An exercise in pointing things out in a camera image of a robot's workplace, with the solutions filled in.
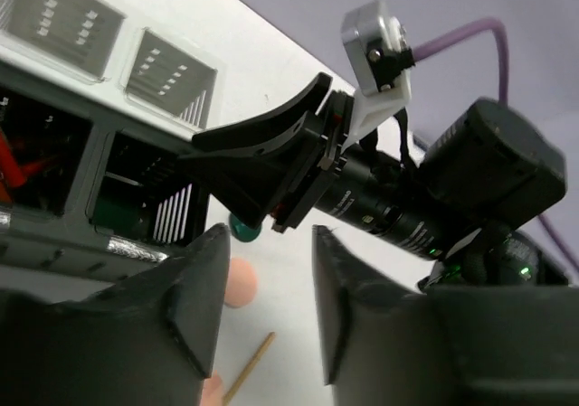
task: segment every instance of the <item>electronic device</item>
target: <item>electronic device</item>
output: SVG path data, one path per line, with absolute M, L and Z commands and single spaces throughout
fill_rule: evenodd
M 31 23 L 38 30 L 18 29 L 22 23 L 16 20 L 36 11 L 21 13 L 11 1 L 19 0 L 5 0 L 12 8 L 3 20 L 8 26 L 0 46 L 5 98 L 0 109 L 0 244 L 5 253 L 0 260 L 120 284 L 77 305 L 50 306 L 3 293 L 0 337 L 5 343 L 22 341 L 15 326 L 42 328 L 29 329 L 26 338 L 34 348 L 15 346 L 11 361 L 3 362 L 5 373 L 12 367 L 18 371 L 4 378 L 0 396 L 12 400 L 20 395 L 14 404 L 24 404 L 23 399 L 29 404 L 78 403 L 84 388 L 90 397 L 83 404 L 185 405 L 198 399 L 200 381 L 213 360 L 228 257 L 223 228 L 195 240 L 202 234 L 211 193 L 250 227 L 270 215 L 274 229 L 285 232 L 317 208 L 436 260 L 432 274 L 419 283 L 424 293 L 414 294 L 354 260 L 329 231 L 314 230 L 320 333 L 327 383 L 335 387 L 337 404 L 359 404 L 356 394 L 363 390 L 368 405 L 577 402 L 579 361 L 563 346 L 576 335 L 572 326 L 562 327 L 573 314 L 576 290 L 568 287 L 556 261 L 517 230 L 564 197 L 565 158 L 507 104 L 508 49 L 500 23 L 485 19 L 411 48 L 384 3 L 365 5 L 348 14 L 342 28 L 359 83 L 355 94 L 331 90 L 331 78 L 320 73 L 278 109 L 198 132 L 189 116 L 198 123 L 205 110 L 199 119 L 199 110 L 191 114 L 173 108 L 182 98 L 165 97 L 174 84 L 163 78 L 166 83 L 157 85 L 159 79 L 146 74 L 151 66 L 143 67 L 147 58 L 153 63 L 174 50 L 163 47 L 164 37 L 132 22 L 132 15 L 95 5 L 100 0 L 74 0 L 74 6 L 85 7 L 85 17 L 98 13 L 97 18 L 107 20 L 102 25 L 106 33 L 92 38 L 91 49 L 100 59 L 90 52 L 79 59 L 71 46 L 83 46 L 91 31 L 70 42 L 70 29 L 62 24 L 55 32 L 42 29 L 55 26 L 57 9 L 71 0 L 34 0 L 42 8 L 42 18 Z M 52 17 L 43 15 L 46 1 Z M 69 15 L 77 19 L 79 13 L 64 10 L 65 24 Z M 81 31 L 96 18 L 88 20 Z M 145 47 L 133 48 L 128 61 L 138 67 L 123 77 L 111 65 L 112 56 L 103 55 L 127 49 L 111 44 L 113 36 L 126 37 L 125 27 Z M 497 37 L 498 100 L 476 100 L 417 165 L 408 151 L 409 70 L 482 31 Z M 53 36 L 58 45 L 51 42 Z M 159 53 L 151 52 L 152 44 Z M 181 64 L 189 68 L 189 62 L 179 64 L 178 70 Z M 221 71 L 215 67 L 204 64 L 200 70 L 212 72 L 209 77 L 216 81 Z M 103 74 L 107 70 L 115 75 Z M 147 79 L 136 85 L 139 76 Z M 153 90 L 143 90 L 151 84 L 156 105 L 142 101 L 151 96 Z M 213 94 L 219 90 L 217 83 L 199 88 Z M 107 96 L 99 90 L 116 98 L 103 99 Z M 195 99 L 194 108 L 206 97 Z M 183 103 L 192 106 L 189 99 Z M 43 117 L 33 124 L 12 115 Z M 390 117 L 400 127 L 400 160 L 376 148 L 376 128 Z M 185 138 L 176 137 L 175 125 L 191 130 Z M 38 188 L 30 185 L 36 179 L 43 182 Z M 50 182 L 58 189 L 50 192 Z M 573 254 L 564 253 L 573 260 Z M 217 285 L 213 293 L 195 287 L 201 279 Z M 210 307 L 200 307 L 205 302 Z M 191 305 L 199 317 L 189 312 L 187 319 L 195 322 L 188 325 L 179 308 Z M 525 305 L 531 306 L 530 315 Z M 543 326 L 514 346 L 517 335 L 549 317 L 558 325 Z M 98 341 L 97 333 L 114 341 Z M 147 358 L 144 349 L 131 348 L 132 333 L 149 347 L 162 343 L 149 362 L 153 368 L 143 373 L 138 369 Z M 97 346 L 88 350 L 90 345 Z M 110 360 L 102 351 L 110 346 L 130 349 L 121 356 L 123 374 L 135 376 L 131 384 L 105 377 Z M 401 347 L 404 354 L 398 353 Z M 61 354 L 67 359 L 51 364 Z M 14 364 L 21 357 L 37 369 L 37 377 L 28 378 L 39 381 L 27 388 L 29 397 L 22 397 L 19 384 L 26 367 L 22 361 Z M 176 389 L 186 394 L 168 392 L 161 369 L 164 377 L 178 374 Z M 80 388 L 70 397 L 67 375 L 72 372 Z M 94 382 L 95 375 L 106 380 L 104 388 Z M 404 387 L 404 379 L 414 376 L 418 392 Z M 144 391 L 136 390 L 135 383 Z
M 224 64 L 119 0 L 0 0 L 0 263 L 117 282 L 204 230 Z

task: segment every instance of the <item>purple cable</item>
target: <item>purple cable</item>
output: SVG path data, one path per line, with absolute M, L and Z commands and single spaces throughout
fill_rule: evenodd
M 437 53 L 440 53 L 454 44 L 464 42 L 469 38 L 492 31 L 497 42 L 498 51 L 498 101 L 504 105 L 508 104 L 508 41 L 507 30 L 505 25 L 494 17 L 485 17 L 470 24 L 465 24 L 456 28 L 449 33 L 446 33 L 434 40 L 430 40 L 425 44 L 417 46 L 413 49 L 413 57 L 415 62 L 425 60 Z M 555 246 L 561 251 L 565 258 L 572 264 L 573 268 L 579 272 L 579 259 L 573 254 L 565 239 L 555 229 L 551 221 L 544 215 L 539 214 L 537 219 L 541 226 L 551 238 Z
M 446 33 L 434 40 L 430 40 L 413 49 L 414 61 L 422 61 L 436 53 L 442 52 L 454 44 L 464 42 L 469 38 L 492 31 L 497 42 L 498 51 L 498 101 L 503 104 L 508 102 L 508 43 L 505 25 L 494 17 L 485 17 L 470 24 L 465 24 Z
M 559 234 L 559 232 L 555 229 L 549 218 L 547 218 L 544 214 L 539 214 L 537 216 L 539 222 L 543 226 L 543 229 L 547 233 L 547 235 L 551 238 L 555 246 L 561 251 L 561 253 L 565 256 L 565 258 L 573 264 L 573 267 L 579 272 L 579 260 L 569 248 L 569 245 L 565 242 L 565 239 Z

